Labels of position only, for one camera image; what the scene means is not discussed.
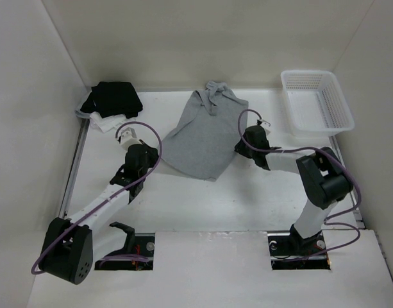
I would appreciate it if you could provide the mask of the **grey tank top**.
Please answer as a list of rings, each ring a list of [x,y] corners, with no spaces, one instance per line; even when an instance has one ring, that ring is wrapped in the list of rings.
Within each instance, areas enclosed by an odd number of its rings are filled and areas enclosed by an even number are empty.
[[[189,97],[177,126],[162,141],[162,159],[175,170],[200,180],[217,180],[235,156],[239,119],[249,102],[224,82],[209,81]]]

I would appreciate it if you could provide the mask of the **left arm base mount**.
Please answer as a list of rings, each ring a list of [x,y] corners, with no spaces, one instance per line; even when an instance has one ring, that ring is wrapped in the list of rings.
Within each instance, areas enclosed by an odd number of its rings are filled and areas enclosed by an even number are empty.
[[[140,234],[131,226],[113,222],[94,244],[96,271],[150,271],[155,254],[154,234]]]

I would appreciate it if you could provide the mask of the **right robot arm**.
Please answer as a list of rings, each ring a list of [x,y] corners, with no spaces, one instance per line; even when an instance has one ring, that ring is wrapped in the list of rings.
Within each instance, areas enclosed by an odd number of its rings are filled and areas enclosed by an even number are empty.
[[[307,201],[297,221],[290,228],[288,246],[294,253],[305,253],[312,245],[311,238],[320,231],[332,208],[353,190],[342,168],[329,159],[337,156],[329,147],[313,153],[286,153],[271,147],[264,128],[259,125],[245,129],[235,152],[254,160],[268,171],[285,171],[301,178]]]

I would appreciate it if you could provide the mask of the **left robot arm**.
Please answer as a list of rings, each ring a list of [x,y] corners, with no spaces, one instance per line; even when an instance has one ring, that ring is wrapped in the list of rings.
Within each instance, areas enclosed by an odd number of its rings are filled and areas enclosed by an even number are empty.
[[[129,146],[123,165],[94,201],[67,219],[50,222],[32,274],[48,273],[78,285],[102,258],[131,254],[134,228],[111,218],[141,193],[159,161],[157,149],[145,142]]]

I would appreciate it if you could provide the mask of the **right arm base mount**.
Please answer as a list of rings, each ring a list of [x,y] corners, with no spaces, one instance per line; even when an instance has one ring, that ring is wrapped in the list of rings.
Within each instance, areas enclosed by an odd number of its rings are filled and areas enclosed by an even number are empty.
[[[330,270],[322,232],[302,239],[291,227],[289,231],[269,232],[267,240],[273,270]]]

